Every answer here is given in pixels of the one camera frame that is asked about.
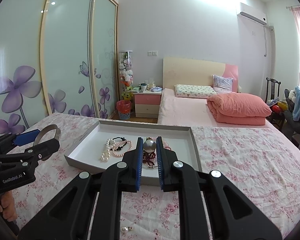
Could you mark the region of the left hand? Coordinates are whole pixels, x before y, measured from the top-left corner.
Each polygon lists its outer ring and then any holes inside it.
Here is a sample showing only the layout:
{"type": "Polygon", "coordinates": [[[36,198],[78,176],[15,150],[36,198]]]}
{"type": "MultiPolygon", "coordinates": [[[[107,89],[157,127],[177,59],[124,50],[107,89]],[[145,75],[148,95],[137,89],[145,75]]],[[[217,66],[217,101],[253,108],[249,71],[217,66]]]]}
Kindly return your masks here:
{"type": "Polygon", "coordinates": [[[0,213],[2,213],[3,218],[9,222],[15,221],[18,216],[14,206],[12,191],[5,192],[0,197],[0,201],[0,213]]]}

